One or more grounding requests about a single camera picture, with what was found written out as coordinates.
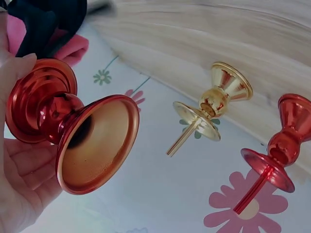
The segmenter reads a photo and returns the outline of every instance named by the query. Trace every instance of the candle holder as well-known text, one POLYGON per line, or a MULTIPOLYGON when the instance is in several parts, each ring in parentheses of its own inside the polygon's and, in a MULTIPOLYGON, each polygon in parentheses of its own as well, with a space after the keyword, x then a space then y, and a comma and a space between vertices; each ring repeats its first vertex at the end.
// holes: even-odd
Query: candle holder
POLYGON ((7 102, 6 123, 25 143, 57 144, 56 174, 68 193, 82 195, 106 183, 129 154, 138 133, 136 103, 112 95, 84 106, 72 69, 37 60, 7 102))
POLYGON ((245 161, 260 177, 233 209, 238 215, 248 206, 266 182, 292 193, 295 186, 284 168, 298 158, 300 145, 311 140, 311 102, 296 94, 283 95, 278 101, 282 130, 269 141, 268 155, 242 149, 245 161))
POLYGON ((249 100, 253 96, 248 80, 228 64, 214 63, 211 67, 211 81, 212 88, 201 96, 199 109, 178 101, 173 103, 175 111, 189 126, 167 151, 169 157, 174 156, 194 131, 213 141, 220 141, 220 134, 211 119, 222 116, 227 111, 229 102, 249 100))

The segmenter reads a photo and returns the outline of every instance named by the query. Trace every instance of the wooden surface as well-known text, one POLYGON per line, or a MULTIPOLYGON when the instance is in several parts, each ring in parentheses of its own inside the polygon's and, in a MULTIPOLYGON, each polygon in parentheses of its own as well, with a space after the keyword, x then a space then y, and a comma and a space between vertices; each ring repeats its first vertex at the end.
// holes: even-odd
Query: wooden surface
MULTIPOLYGON (((281 95, 297 93, 311 99, 309 0, 114 3, 116 17, 96 16, 90 21, 135 69, 193 100, 211 88, 212 63, 228 63, 244 74, 254 96, 230 103, 224 117, 265 144, 280 130, 276 104, 281 95)), ((311 142, 304 143, 296 162, 308 173, 310 153, 311 142)))

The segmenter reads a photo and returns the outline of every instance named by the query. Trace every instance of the gold metallic surface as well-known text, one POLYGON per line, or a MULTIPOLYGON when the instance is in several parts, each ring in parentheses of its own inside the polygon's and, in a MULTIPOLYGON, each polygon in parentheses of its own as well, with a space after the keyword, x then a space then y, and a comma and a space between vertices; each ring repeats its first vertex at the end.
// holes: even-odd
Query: gold metallic surface
POLYGON ((212 88, 203 93, 198 109, 177 101, 173 103, 175 111, 189 126, 167 151, 169 157, 173 157, 194 131, 213 141, 220 141, 220 134, 211 119, 222 116, 230 101, 249 100, 253 96, 248 80, 226 63, 216 62, 212 65, 211 81, 212 88))

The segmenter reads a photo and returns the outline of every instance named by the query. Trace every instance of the pink flower print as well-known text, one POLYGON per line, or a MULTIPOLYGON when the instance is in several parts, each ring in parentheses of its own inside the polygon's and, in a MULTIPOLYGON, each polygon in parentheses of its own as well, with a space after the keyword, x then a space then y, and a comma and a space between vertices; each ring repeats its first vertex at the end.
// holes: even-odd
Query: pink flower print
POLYGON ((261 227, 267 233, 280 233, 281 226, 262 214, 279 214, 288 207, 288 202, 284 197, 273 194, 276 188, 270 183, 264 185, 240 215, 233 211, 235 205, 242 199, 258 177, 259 175, 254 170, 248 172, 246 179, 240 172, 233 172, 229 177, 233 189, 222 185, 222 193, 214 192, 209 196, 208 200, 209 204, 214 208, 229 209, 207 215, 204 218, 204 225, 206 227, 217 227, 228 221, 216 233, 239 233, 242 228, 242 233, 260 233, 258 227, 261 227))
MULTIPOLYGON (((126 91, 125 95, 128 97, 131 97, 131 95, 133 94, 133 89, 130 89, 128 91, 126 91)), ((143 95, 143 91, 138 91, 133 97, 132 99, 136 102, 137 105, 139 105, 140 103, 143 103, 145 101, 145 98, 140 99, 140 97, 142 97, 143 95)))

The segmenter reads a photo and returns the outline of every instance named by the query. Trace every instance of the red candle holder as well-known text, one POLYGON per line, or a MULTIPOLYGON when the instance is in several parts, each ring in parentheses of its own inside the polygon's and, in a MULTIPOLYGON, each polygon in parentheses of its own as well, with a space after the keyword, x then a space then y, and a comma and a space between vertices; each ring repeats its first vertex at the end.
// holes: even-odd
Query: red candle holder
POLYGON ((18 80, 7 102, 6 123, 25 143, 57 144, 56 174, 75 195, 106 183, 129 154, 138 133, 136 103, 112 95, 84 106, 72 69, 56 59, 38 60, 18 80))
POLYGON ((270 139, 268 155, 250 149, 241 150, 245 161, 260 177, 233 209, 238 215, 267 181, 285 192, 295 191, 284 167, 297 160, 301 143, 311 140, 311 102, 300 95, 286 94, 279 99, 278 109, 282 130, 270 139))

